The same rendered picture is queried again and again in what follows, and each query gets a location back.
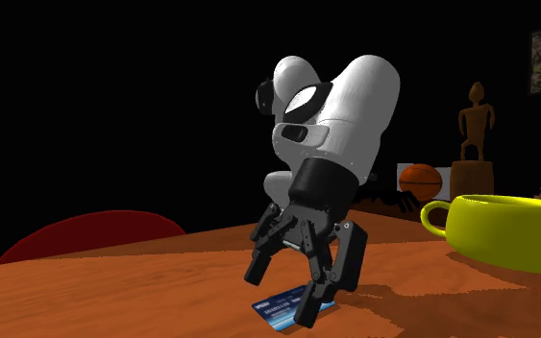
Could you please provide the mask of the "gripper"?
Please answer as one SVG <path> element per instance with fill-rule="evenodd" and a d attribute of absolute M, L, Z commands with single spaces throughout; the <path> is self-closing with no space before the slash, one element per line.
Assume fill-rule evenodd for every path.
<path fill-rule="evenodd" d="M 250 235 L 255 246 L 244 280 L 262 281 L 272 256 L 285 248 L 308 258 L 311 281 L 294 314 L 300 326 L 312 328 L 323 303 L 339 290 L 357 289 L 368 235 L 353 221 L 342 222 L 358 188 L 357 177 L 320 157 L 304 160 L 288 190 L 285 209 L 271 203 Z"/>

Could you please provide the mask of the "blue card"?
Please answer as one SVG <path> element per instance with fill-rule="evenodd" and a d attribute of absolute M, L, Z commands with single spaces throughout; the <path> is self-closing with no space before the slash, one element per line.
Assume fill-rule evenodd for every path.
<path fill-rule="evenodd" d="M 276 331 L 294 326 L 295 314 L 300 307 L 307 286 L 300 285 L 264 300 L 254 302 L 252 308 Z"/>

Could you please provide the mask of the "orange basketball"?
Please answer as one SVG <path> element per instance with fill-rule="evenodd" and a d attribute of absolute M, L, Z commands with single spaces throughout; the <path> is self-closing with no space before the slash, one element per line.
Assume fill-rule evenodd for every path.
<path fill-rule="evenodd" d="M 443 186 L 440 173 L 427 164 L 412 164 L 399 177 L 402 191 L 409 191 L 420 202 L 436 197 Z"/>

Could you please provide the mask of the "brown wooden figure statue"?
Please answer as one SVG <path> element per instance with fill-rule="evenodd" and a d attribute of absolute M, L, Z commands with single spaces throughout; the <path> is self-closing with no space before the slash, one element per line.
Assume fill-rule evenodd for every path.
<path fill-rule="evenodd" d="M 454 161 L 450 174 L 450 198 L 461 195 L 494 194 L 493 163 L 484 159 L 484 138 L 495 122 L 494 108 L 481 104 L 484 88 L 475 82 L 468 94 L 472 106 L 462 109 L 457 118 L 459 131 L 465 140 L 460 145 L 460 160 Z"/>

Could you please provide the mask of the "yellow cup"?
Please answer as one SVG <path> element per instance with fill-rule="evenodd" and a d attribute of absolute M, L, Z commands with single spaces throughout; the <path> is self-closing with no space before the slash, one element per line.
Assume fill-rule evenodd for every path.
<path fill-rule="evenodd" d="M 541 199 L 460 195 L 420 211 L 425 229 L 459 254 L 515 271 L 541 274 Z"/>

